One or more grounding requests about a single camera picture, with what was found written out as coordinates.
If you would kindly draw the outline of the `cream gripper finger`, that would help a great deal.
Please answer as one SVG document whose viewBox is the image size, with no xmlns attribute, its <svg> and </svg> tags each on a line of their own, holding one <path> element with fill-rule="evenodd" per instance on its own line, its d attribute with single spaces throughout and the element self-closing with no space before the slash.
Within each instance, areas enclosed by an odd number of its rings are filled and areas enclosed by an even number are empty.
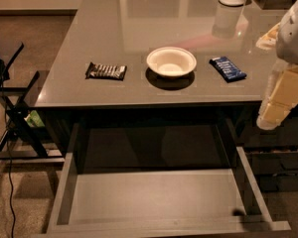
<svg viewBox="0 0 298 238">
<path fill-rule="evenodd" d="M 272 27 L 268 32 L 266 32 L 263 36 L 261 36 L 257 42 L 256 46 L 262 50 L 272 50 L 276 46 L 276 40 L 278 36 L 280 24 L 277 23 L 274 27 Z"/>
<path fill-rule="evenodd" d="M 297 104 L 298 64 L 287 64 L 269 76 L 256 125 L 262 130 L 274 130 Z"/>
</svg>

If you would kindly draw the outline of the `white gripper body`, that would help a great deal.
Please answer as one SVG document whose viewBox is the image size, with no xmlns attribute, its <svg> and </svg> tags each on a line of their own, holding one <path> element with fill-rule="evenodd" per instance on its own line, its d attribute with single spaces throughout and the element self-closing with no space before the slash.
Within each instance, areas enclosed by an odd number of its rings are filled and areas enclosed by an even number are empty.
<svg viewBox="0 0 298 238">
<path fill-rule="evenodd" d="M 298 64 L 298 0 L 280 21 L 276 54 L 282 60 Z"/>
</svg>

